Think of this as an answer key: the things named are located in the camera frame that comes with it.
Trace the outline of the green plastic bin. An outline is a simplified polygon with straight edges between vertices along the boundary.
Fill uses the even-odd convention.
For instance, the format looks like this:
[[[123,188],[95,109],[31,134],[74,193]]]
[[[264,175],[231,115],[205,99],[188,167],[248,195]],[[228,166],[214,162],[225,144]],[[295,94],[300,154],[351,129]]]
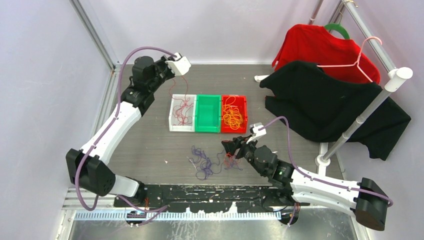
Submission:
[[[196,96],[194,130],[197,133],[221,132],[221,95],[198,94]]]

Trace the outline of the red plastic bin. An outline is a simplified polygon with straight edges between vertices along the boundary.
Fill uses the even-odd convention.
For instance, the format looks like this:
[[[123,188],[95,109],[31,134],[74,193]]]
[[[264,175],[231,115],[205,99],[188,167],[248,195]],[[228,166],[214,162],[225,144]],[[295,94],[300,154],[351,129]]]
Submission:
[[[248,114],[247,99],[244,95],[221,96],[220,132],[227,134],[245,134]]]

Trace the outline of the white plastic bin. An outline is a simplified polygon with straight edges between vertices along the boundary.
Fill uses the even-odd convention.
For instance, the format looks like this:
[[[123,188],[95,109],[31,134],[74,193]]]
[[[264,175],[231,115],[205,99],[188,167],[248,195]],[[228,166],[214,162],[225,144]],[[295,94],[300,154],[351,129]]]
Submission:
[[[172,94],[168,115],[170,132],[195,132],[196,94]]]

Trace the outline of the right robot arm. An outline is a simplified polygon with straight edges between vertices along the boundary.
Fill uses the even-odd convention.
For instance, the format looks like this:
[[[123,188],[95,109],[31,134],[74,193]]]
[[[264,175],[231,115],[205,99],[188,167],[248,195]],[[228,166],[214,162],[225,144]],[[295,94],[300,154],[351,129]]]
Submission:
[[[378,184],[369,178],[347,181],[307,171],[278,159],[266,145],[257,147],[249,137],[223,140],[225,152],[235,159],[244,158],[256,172],[278,189],[283,205],[311,204],[327,207],[356,219],[372,230],[384,231],[391,202]]]

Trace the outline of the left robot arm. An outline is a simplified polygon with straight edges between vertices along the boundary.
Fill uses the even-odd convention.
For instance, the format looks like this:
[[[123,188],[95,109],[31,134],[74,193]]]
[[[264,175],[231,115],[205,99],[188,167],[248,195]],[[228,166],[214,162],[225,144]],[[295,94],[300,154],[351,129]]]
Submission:
[[[72,184],[100,197],[124,196],[135,207],[145,202],[145,184],[113,173],[108,164],[123,137],[155,100],[157,89],[175,77],[170,66],[175,60],[174,56],[162,56],[157,61],[142,56],[134,61],[130,84],[121,94],[111,116],[89,142],[80,149],[72,148],[67,152],[65,159]]]

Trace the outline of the black shirt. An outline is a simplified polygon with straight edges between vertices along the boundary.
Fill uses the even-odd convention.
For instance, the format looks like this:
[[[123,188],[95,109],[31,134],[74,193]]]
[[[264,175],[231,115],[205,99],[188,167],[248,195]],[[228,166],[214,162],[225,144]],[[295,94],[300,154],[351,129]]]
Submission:
[[[284,116],[291,130],[317,142],[335,142],[382,91],[376,83],[351,83],[327,75],[315,63],[293,61],[259,84],[272,91],[265,107]],[[350,137],[365,145],[372,159],[385,161],[411,117],[387,98]]]

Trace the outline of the red shirt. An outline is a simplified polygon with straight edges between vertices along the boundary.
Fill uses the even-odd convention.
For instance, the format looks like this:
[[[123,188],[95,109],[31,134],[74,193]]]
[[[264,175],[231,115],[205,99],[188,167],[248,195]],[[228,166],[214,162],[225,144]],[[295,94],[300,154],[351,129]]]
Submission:
[[[356,61],[360,46],[352,39],[341,39],[330,34],[323,26],[296,24],[291,27],[271,66],[278,70],[293,61],[318,65],[348,65]],[[378,68],[362,54],[360,67],[376,84],[381,81]],[[356,67],[329,67],[323,71],[340,81],[370,83]]]

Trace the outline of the pink hanger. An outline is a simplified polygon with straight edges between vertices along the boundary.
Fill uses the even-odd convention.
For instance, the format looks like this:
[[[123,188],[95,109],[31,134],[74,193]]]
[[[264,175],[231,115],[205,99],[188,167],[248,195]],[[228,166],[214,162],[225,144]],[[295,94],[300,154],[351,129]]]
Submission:
[[[334,64],[333,65],[322,65],[322,64],[318,64],[317,67],[319,67],[319,68],[348,68],[348,67],[356,67],[362,73],[362,75],[364,77],[366,77],[366,79],[369,82],[372,83],[373,80],[360,67],[360,61],[361,61],[361,57],[362,57],[362,53],[363,53],[363,49],[364,49],[365,43],[368,42],[368,41],[370,41],[370,40],[376,40],[380,45],[383,44],[383,41],[379,37],[377,37],[377,36],[367,37],[362,42],[362,45],[360,47],[358,56],[357,56],[356,61],[354,63],[351,63],[351,64],[338,64],[338,65],[334,65]]]

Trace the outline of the green hanger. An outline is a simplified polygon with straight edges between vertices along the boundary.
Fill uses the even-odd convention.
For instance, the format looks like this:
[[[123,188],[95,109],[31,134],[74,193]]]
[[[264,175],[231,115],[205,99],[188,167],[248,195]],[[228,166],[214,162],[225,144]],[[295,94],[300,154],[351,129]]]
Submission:
[[[324,26],[324,28],[329,32],[330,31],[336,31],[337,33],[339,33],[342,36],[342,38],[344,40],[350,39],[350,35],[347,32],[347,30],[338,23],[328,23]]]

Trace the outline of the white clothes rack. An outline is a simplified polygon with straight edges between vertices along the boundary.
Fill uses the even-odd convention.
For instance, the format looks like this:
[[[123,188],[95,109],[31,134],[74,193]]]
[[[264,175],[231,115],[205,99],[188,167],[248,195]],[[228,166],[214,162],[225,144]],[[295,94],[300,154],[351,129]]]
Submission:
[[[352,0],[340,0],[337,5],[337,9],[341,12],[344,9],[347,9],[348,13],[351,15],[354,22],[359,27],[365,38],[373,36],[367,25],[359,16],[356,8],[356,4]],[[370,41],[371,43],[369,45],[388,71],[389,81],[385,84],[381,92],[365,108],[365,110],[353,121],[351,126],[341,134],[341,136],[330,149],[328,149],[327,143],[324,145],[325,152],[321,151],[315,159],[318,173],[308,173],[302,168],[298,167],[293,159],[290,145],[288,146],[288,156],[291,164],[295,168],[295,173],[302,175],[304,178],[307,179],[308,182],[312,182],[314,186],[319,186],[320,189],[324,189],[324,192],[326,193],[329,193],[331,189],[335,189],[337,193],[347,193],[356,191],[362,194],[368,194],[370,196],[377,197],[382,201],[387,202],[387,206],[391,207],[393,205],[393,200],[391,200],[388,196],[382,193],[377,193],[373,190],[366,190],[364,188],[360,188],[359,186],[354,187],[353,185],[350,185],[344,181],[341,181],[340,184],[338,184],[336,183],[335,179],[326,177],[326,168],[330,164],[330,157],[332,157],[336,153],[336,151],[339,150],[341,146],[351,138],[353,133],[356,132],[362,126],[363,123],[365,123],[365,121],[372,115],[372,113],[374,113],[377,108],[392,93],[398,90],[404,82],[406,82],[413,76],[413,70],[411,68],[396,68],[393,61],[387,55],[382,45],[380,45],[375,39],[372,39]]]

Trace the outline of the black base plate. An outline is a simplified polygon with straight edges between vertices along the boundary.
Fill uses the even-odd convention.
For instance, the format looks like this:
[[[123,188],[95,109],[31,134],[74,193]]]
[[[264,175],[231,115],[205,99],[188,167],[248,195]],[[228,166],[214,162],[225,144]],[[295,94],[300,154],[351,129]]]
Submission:
[[[268,185],[193,185],[147,184],[142,198],[128,197],[127,202],[116,198],[114,207],[158,209],[167,206],[170,213],[226,213],[231,206],[237,213],[271,212],[294,206],[291,196]]]

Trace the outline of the aluminium frame rail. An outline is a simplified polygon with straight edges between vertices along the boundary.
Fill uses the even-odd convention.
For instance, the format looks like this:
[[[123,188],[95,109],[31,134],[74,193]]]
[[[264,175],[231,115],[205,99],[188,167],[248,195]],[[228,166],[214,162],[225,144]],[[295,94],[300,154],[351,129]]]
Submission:
[[[99,113],[97,114],[94,124],[93,131],[96,132],[106,122],[115,107],[114,97],[116,97],[118,92],[117,87],[120,85],[118,83],[118,74],[121,64],[91,3],[88,0],[71,0],[70,3],[109,68]]]

